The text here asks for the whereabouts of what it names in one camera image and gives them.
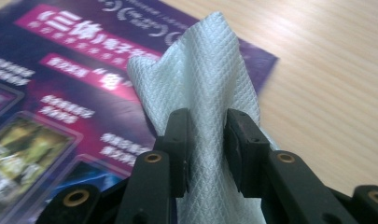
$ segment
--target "textured white fabric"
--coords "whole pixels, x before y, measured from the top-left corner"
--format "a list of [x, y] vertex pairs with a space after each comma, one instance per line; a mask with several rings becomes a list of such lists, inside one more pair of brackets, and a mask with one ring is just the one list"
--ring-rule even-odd
[[158, 62], [132, 58], [128, 73], [158, 135], [172, 111], [187, 107], [192, 117], [190, 190], [177, 200], [179, 224], [264, 223], [259, 200], [237, 192], [223, 157], [227, 108], [259, 123], [238, 39], [223, 16], [214, 13], [189, 28]]

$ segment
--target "black plastic part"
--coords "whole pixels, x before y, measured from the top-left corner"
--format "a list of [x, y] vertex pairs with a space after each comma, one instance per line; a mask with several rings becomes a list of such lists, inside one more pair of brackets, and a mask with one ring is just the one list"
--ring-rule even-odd
[[246, 113], [228, 109], [224, 150], [238, 191], [246, 198], [260, 198], [261, 164], [271, 151], [270, 142]]
[[287, 212], [278, 198], [275, 189], [269, 181], [264, 183], [266, 188], [261, 200], [261, 211], [267, 224], [285, 224], [289, 223]]
[[164, 137], [157, 139], [155, 149], [169, 155], [171, 162], [171, 196], [182, 198], [189, 185], [189, 157], [192, 148], [189, 110], [178, 109], [171, 113]]
[[102, 192], [101, 200], [95, 208], [97, 214], [102, 216], [100, 224], [112, 224], [116, 220], [119, 205], [122, 201], [122, 196], [124, 195], [129, 180], [130, 178], [124, 179]]
[[[271, 152], [264, 168], [289, 223], [357, 223], [297, 155]], [[263, 200], [270, 197], [266, 194]]]
[[359, 186], [348, 205], [359, 223], [378, 224], [378, 186]]
[[335, 189], [328, 188], [330, 192], [334, 195], [334, 197], [345, 207], [348, 208], [350, 202], [351, 202], [351, 197], [348, 195], [345, 195]]
[[37, 219], [36, 224], [99, 223], [95, 207], [101, 198], [92, 185], [74, 185], [58, 193]]
[[125, 190], [115, 223], [170, 223], [170, 165], [168, 154], [141, 154]]

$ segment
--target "magazine cover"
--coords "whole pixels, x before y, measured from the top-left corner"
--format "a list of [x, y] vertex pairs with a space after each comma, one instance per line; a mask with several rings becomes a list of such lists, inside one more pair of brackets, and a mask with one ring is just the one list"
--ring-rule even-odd
[[[0, 10], [0, 223], [35, 223], [59, 191], [128, 177], [155, 132], [128, 79], [197, 20], [159, 1], [25, 0]], [[257, 91], [276, 58], [242, 40]]]

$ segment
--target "wood grain surface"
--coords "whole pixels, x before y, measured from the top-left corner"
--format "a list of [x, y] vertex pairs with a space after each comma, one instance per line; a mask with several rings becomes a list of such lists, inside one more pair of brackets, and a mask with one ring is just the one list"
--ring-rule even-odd
[[259, 95], [261, 125], [280, 148], [343, 193], [378, 185], [378, 0], [164, 2], [198, 19], [221, 11], [280, 58]]

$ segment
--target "table surface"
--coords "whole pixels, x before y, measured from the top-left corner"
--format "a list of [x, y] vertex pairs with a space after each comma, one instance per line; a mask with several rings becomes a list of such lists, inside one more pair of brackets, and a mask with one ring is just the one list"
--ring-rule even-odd
[[280, 58], [259, 95], [261, 126], [280, 148], [348, 195], [378, 185], [378, 0], [164, 2], [198, 19], [221, 11]]

